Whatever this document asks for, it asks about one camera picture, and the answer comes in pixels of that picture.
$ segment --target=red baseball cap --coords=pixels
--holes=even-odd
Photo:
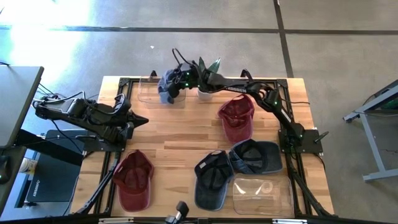
[[[224,133],[231,143],[250,139],[253,133],[254,105],[244,94],[226,102],[218,111]]]
[[[118,186],[119,201],[127,212],[137,212],[149,206],[150,180],[154,166],[140,150],[136,150],[118,164],[113,182]]]

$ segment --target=wooden tabletop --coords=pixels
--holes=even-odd
[[[120,77],[104,77],[99,102],[114,105]],[[308,101],[302,78],[288,78],[291,101]],[[224,207],[217,212],[202,210],[195,205],[194,192],[196,176],[193,168],[208,153],[217,149],[229,150],[232,146],[223,133],[221,121],[216,112],[220,106],[237,96],[237,93],[221,91],[211,101],[200,101],[196,89],[188,90],[184,108],[162,108],[148,106],[137,99],[138,83],[134,84],[131,109],[149,119],[149,123],[134,130],[132,140],[127,142],[122,159],[136,149],[141,150],[155,166],[152,179],[150,207],[141,212],[125,212],[115,192],[113,217],[166,217],[175,215],[175,206],[182,200],[188,204],[189,217],[266,218],[264,215],[239,215],[234,211],[232,181],[229,183]],[[257,141],[278,143],[279,122],[272,113],[267,113],[255,104],[254,132]],[[293,104],[294,118],[304,128],[313,128],[310,107],[307,104]],[[95,152],[83,161],[73,198],[71,212],[77,211],[89,199],[100,181],[104,154]],[[323,207],[333,213],[325,171],[319,158],[302,154],[308,188]],[[284,163],[282,171],[274,175],[287,176]],[[108,186],[104,190],[101,210],[108,198]],[[298,190],[300,208],[304,212],[302,192]]]

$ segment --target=clear plastic container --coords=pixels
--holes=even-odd
[[[186,91],[180,90],[180,93],[170,103],[167,100],[161,100],[157,84],[159,77],[140,77],[138,87],[138,100],[145,104],[147,108],[184,108]]]
[[[286,176],[236,175],[233,203],[240,215],[294,217],[292,185]]]

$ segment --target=dark blue baseball cap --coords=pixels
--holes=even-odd
[[[225,201],[228,183],[233,177],[233,168],[225,151],[208,154],[195,166],[197,182],[195,203],[197,207],[217,211]]]
[[[234,170],[243,174],[270,174],[282,170],[279,146],[270,141],[238,142],[229,152],[229,159]]]

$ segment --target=concrete floor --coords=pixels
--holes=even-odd
[[[221,57],[220,73],[224,75],[239,75],[247,68],[256,77],[286,77],[279,34],[33,29],[36,24],[275,29],[273,0],[36,0],[24,2],[25,9],[19,2],[8,2],[0,14],[0,23],[19,25],[0,30],[0,61],[44,66],[42,83],[64,95],[79,90],[94,95],[104,75],[162,73],[175,66],[172,47],[186,58],[202,56],[208,63]],[[286,29],[398,29],[398,2],[394,0],[279,2]],[[397,36],[287,35],[287,45],[294,77],[305,80],[314,123],[320,131],[330,132],[323,149],[335,213],[397,222],[398,177],[363,182],[363,174],[377,171],[376,163],[361,124],[346,124],[341,119],[398,78]],[[53,128],[31,111],[25,126],[36,133]],[[397,168],[398,154],[381,153],[386,166]],[[60,215],[66,205],[57,206],[58,210],[43,206],[40,215]]]

